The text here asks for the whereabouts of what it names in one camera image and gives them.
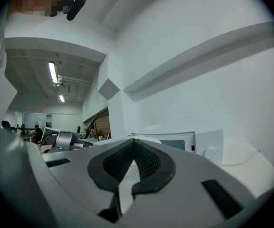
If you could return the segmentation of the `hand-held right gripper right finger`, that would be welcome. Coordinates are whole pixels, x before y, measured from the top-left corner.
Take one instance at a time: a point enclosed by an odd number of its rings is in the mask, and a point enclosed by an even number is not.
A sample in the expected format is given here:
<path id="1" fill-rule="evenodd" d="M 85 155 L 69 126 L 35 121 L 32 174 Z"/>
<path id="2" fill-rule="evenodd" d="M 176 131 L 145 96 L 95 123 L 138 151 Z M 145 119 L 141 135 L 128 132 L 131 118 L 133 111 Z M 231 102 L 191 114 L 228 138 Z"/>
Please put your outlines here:
<path id="1" fill-rule="evenodd" d="M 206 158 L 163 144 L 149 142 L 175 162 L 172 180 L 159 192 L 137 195 L 122 216 L 122 225 L 218 225 L 226 219 L 202 182 L 216 180 L 243 208 L 254 195 L 239 180 Z"/>

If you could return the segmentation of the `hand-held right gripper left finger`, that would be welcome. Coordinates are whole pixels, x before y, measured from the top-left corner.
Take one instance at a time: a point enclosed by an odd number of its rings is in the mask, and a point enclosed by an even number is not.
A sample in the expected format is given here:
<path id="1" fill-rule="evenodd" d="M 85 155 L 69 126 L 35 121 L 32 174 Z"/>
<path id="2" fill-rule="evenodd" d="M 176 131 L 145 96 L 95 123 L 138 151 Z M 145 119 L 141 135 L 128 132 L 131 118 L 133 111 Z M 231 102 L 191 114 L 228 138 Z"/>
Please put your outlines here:
<path id="1" fill-rule="evenodd" d="M 71 197 L 98 217 L 122 217 L 119 185 L 135 170 L 132 139 L 43 154 L 50 171 Z"/>

